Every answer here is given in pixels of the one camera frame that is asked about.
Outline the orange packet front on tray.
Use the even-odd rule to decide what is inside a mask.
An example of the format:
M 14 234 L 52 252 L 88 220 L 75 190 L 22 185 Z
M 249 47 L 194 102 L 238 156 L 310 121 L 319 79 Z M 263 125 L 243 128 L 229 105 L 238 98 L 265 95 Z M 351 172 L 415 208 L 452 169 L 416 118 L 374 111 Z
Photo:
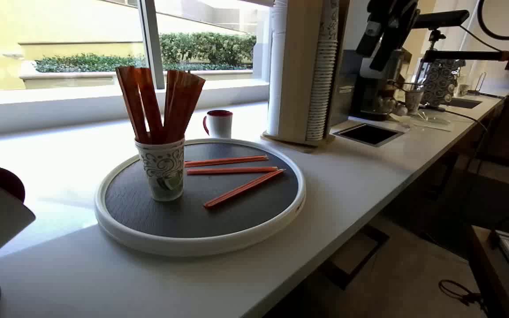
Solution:
M 268 172 L 265 172 L 265 174 L 261 174 L 257 178 L 252 178 L 252 179 L 249 179 L 249 181 L 245 181 L 242 185 L 236 185 L 236 187 L 233 187 L 233 188 L 229 188 L 229 190 L 226 190 L 226 192 L 204 201 L 203 208 L 213 208 L 213 206 L 217 206 L 217 204 L 220 204 L 220 202 L 224 202 L 224 201 L 227 201 L 227 199 L 231 199 L 234 195 L 243 194 L 245 190 L 250 190 L 250 188 L 272 179 L 273 176 L 280 174 L 282 171 L 284 169 L 279 167 L 279 169 L 268 171 Z

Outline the orange packet on tray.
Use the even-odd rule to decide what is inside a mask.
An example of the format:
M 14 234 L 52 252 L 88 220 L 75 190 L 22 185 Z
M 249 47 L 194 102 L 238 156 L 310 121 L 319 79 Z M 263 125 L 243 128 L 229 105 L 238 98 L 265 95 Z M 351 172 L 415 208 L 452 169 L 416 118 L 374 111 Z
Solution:
M 185 167 L 196 167 L 196 165 L 220 165 L 220 164 L 236 164 L 236 162 L 257 162 L 266 160 L 268 155 L 236 155 L 236 156 L 217 156 L 217 158 L 196 158 L 196 160 L 185 160 Z
M 261 174 L 257 178 L 252 178 L 252 179 L 249 179 L 249 181 L 245 181 L 242 185 L 236 185 L 236 187 L 233 187 L 233 188 L 229 188 L 229 190 L 226 190 L 226 192 L 204 201 L 203 208 L 213 208 L 213 206 L 217 206 L 217 204 L 220 204 L 220 202 L 224 202 L 224 201 L 227 201 L 227 199 L 231 199 L 234 195 L 243 194 L 245 190 L 250 190 L 250 188 L 272 179 L 273 176 L 280 174 L 282 171 L 284 169 L 279 167 L 279 169 L 268 171 L 268 172 L 265 172 L 265 174 Z
M 210 167 L 210 169 L 187 169 L 187 174 L 245 174 L 245 172 L 270 172 L 277 165 L 238 165 L 238 167 Z

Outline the orange packet back on tray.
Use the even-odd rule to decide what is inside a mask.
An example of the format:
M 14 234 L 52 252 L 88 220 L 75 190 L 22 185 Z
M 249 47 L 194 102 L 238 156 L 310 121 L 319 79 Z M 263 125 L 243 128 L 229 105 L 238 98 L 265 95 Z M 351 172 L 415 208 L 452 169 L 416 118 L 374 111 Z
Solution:
M 196 165 L 220 165 L 220 164 L 236 164 L 236 162 L 257 162 L 266 160 L 268 155 L 236 155 L 236 156 L 217 156 L 217 158 L 196 158 L 196 160 L 185 160 L 185 167 L 196 167 Z

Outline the orange packet middle on tray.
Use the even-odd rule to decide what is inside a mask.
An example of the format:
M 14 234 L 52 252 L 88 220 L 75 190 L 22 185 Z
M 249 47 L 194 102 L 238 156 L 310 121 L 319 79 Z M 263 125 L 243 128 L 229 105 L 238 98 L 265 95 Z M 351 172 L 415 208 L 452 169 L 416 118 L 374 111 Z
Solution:
M 238 167 L 210 167 L 210 169 L 187 169 L 187 174 L 245 174 L 245 172 L 270 172 L 277 165 L 238 165 Z

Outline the steel trash chute opening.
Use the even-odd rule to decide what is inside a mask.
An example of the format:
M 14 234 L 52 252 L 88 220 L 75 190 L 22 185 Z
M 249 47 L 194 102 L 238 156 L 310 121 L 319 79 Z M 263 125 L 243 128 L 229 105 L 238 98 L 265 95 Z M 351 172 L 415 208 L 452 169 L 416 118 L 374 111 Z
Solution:
M 390 130 L 376 125 L 358 123 L 346 128 L 337 130 L 337 135 L 353 139 L 358 142 L 365 142 L 371 146 L 379 146 L 399 135 L 399 130 Z

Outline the round white lazy susan tray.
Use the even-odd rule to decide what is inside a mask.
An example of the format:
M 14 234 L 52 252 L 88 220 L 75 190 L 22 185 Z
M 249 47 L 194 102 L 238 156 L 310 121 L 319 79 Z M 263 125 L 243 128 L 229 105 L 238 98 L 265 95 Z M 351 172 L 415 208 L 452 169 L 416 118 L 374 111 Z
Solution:
M 240 139 L 190 139 L 185 160 L 265 155 L 277 176 L 211 208 L 208 199 L 259 178 L 259 172 L 185 174 L 180 197 L 158 202 L 137 155 L 125 158 L 100 181 L 95 217 L 100 229 L 130 248 L 162 255 L 208 255 L 257 243 L 286 227 L 302 209 L 305 179 L 300 167 L 266 144 Z

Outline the white mug red inside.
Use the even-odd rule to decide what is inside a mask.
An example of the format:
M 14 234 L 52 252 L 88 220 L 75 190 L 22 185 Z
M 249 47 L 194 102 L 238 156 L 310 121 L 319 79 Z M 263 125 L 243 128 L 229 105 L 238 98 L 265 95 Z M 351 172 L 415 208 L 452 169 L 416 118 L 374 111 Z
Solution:
M 227 109 L 208 109 L 203 116 L 203 130 L 211 137 L 231 135 L 233 112 Z

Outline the patterned paper cup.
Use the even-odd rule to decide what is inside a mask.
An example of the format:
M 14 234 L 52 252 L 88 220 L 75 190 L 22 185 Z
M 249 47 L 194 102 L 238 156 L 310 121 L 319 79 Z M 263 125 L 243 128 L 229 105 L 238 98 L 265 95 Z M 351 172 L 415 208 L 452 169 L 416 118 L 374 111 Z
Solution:
M 173 201 L 183 192 L 183 141 L 137 142 L 143 171 L 155 201 Z

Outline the orange packets bundle in cup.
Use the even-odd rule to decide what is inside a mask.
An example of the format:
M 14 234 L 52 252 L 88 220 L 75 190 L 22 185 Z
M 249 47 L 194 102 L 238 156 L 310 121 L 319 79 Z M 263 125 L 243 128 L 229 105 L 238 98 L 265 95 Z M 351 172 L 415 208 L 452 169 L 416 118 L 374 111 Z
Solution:
M 114 72 L 135 141 L 162 144 L 183 137 L 203 91 L 203 77 L 169 70 L 164 98 L 158 100 L 148 66 L 125 65 Z

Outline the wooden cup dispenser stand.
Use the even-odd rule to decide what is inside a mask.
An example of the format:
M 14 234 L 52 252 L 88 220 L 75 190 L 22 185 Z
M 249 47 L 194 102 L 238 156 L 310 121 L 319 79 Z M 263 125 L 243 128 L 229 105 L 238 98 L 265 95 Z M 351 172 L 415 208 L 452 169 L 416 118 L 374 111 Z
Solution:
M 316 146 L 328 134 L 349 0 L 287 0 L 280 135 Z

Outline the black coffee machine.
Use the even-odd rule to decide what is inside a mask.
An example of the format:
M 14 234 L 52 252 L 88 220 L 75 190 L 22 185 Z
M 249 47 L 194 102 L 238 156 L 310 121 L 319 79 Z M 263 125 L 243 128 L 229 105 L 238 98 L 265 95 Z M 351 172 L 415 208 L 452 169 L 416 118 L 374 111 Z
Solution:
M 402 70 L 408 68 L 411 54 L 406 49 L 390 52 L 385 66 L 374 70 L 371 59 L 355 49 L 346 50 L 351 100 L 348 114 L 383 121 L 395 105 L 394 93 L 402 86 Z

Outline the glass jar on counter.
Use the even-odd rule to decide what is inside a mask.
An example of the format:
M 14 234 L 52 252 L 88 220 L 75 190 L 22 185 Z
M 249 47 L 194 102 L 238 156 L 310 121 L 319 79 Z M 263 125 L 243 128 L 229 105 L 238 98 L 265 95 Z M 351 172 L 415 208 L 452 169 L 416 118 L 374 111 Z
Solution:
M 441 102 L 450 100 L 462 65 L 462 59 L 422 61 L 416 73 L 422 103 L 438 107 Z

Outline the grey window frame post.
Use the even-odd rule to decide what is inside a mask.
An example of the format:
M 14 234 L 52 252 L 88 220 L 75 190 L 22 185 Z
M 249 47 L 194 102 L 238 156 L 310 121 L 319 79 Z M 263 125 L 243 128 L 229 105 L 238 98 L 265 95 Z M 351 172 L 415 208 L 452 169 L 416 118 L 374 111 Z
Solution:
M 162 72 L 160 36 L 158 36 L 158 28 L 157 28 L 155 1 L 137 0 L 137 10 L 141 17 L 146 63 L 151 72 L 155 88 L 160 89 L 164 86 L 164 72 Z

